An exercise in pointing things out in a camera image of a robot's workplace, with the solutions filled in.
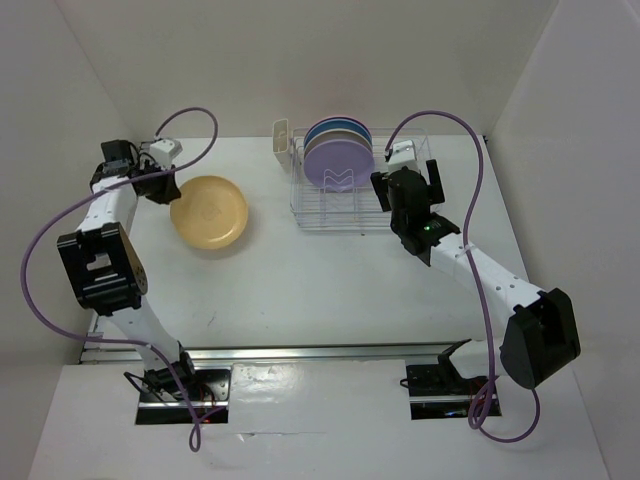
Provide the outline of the orange plate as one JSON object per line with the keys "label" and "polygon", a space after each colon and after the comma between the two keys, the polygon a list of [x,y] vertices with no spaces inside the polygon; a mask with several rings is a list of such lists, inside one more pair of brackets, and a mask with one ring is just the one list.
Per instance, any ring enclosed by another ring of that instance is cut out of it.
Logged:
{"label": "orange plate", "polygon": [[194,177],[170,204],[170,219],[181,239],[202,250],[225,248],[240,238],[249,204],[237,185],[220,176]]}

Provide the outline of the purple plate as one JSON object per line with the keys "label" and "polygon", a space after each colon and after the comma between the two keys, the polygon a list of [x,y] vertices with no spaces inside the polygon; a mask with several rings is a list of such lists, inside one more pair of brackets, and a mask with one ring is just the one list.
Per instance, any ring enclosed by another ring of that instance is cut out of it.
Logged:
{"label": "purple plate", "polygon": [[366,184],[375,168],[373,153],[350,140],[330,140],[304,157],[306,178],[316,187],[343,192]]}

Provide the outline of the cream plate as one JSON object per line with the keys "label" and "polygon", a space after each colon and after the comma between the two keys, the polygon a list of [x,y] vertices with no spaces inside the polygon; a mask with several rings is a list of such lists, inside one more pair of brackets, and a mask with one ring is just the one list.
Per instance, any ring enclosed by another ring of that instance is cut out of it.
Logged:
{"label": "cream plate", "polygon": [[304,154],[307,154],[319,145],[330,141],[349,141],[359,144],[369,151],[372,150],[371,141],[368,140],[365,136],[349,129],[331,129],[318,133],[313,138],[311,138],[305,144]]}

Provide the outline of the pink plate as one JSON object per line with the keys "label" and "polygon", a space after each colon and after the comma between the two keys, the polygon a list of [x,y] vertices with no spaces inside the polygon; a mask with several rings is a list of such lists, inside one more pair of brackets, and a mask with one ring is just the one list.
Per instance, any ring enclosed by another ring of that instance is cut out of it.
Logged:
{"label": "pink plate", "polygon": [[360,121],[360,120],[358,120],[357,118],[354,118],[354,117],[352,117],[352,116],[348,116],[348,115],[333,115],[333,116],[328,116],[328,117],[325,117],[325,118],[323,118],[323,119],[319,120],[319,121],[316,123],[316,125],[320,125],[320,124],[322,124],[322,123],[332,122],[332,121],[344,121],[344,122],[349,121],[349,122],[352,122],[352,123],[357,123],[357,124],[360,124],[360,125],[364,125],[364,123],[363,123],[362,121]]}

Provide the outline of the blue plate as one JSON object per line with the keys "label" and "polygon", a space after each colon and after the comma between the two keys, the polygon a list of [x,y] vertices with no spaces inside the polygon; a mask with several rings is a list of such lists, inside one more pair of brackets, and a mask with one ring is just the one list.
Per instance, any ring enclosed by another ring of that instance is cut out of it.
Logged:
{"label": "blue plate", "polygon": [[365,125],[360,125],[360,124],[352,123],[349,121],[346,121],[346,122],[332,121],[332,122],[322,123],[320,125],[315,124],[314,126],[312,126],[310,130],[305,134],[303,147],[305,147],[305,144],[318,133],[331,130],[331,129],[349,129],[349,130],[355,131],[365,136],[368,140],[371,141],[371,144],[372,144],[371,132]]}

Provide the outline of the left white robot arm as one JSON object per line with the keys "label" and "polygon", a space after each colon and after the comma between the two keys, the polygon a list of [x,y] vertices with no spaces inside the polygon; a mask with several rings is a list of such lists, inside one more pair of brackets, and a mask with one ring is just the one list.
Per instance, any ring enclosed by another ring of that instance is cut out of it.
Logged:
{"label": "left white robot arm", "polygon": [[180,342],[161,325],[146,294],[149,282],[128,233],[138,199],[160,205],[180,198],[175,177],[166,175],[116,189],[125,179],[168,171],[182,152],[179,141],[158,139],[139,151],[126,140],[101,144],[104,161],[90,181],[90,202],[75,232],[58,238],[57,249],[81,307],[112,322],[143,360],[143,380],[176,399],[191,397],[199,378]]}

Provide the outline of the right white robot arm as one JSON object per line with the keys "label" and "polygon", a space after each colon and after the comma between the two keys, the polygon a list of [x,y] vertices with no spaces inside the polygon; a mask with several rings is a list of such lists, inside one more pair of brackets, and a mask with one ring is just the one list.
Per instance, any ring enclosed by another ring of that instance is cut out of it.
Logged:
{"label": "right white robot arm", "polygon": [[428,161],[427,171],[427,177],[407,167],[372,173],[381,207],[391,214],[391,230],[424,264],[471,293],[483,292],[491,319],[505,328],[491,342],[461,340],[446,349],[438,358],[438,382],[457,393],[472,378],[494,372],[533,390],[581,353],[571,300],[558,288],[544,291],[517,277],[465,243],[454,223],[432,212],[444,192],[436,161]]}

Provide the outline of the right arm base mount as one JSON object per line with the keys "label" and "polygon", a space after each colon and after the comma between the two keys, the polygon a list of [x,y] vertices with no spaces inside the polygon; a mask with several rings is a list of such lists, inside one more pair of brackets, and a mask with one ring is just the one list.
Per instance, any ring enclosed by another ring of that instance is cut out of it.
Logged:
{"label": "right arm base mount", "polygon": [[408,391],[412,420],[466,418],[486,383],[484,376],[464,379],[449,375],[439,364],[407,365],[406,375],[399,381]]}

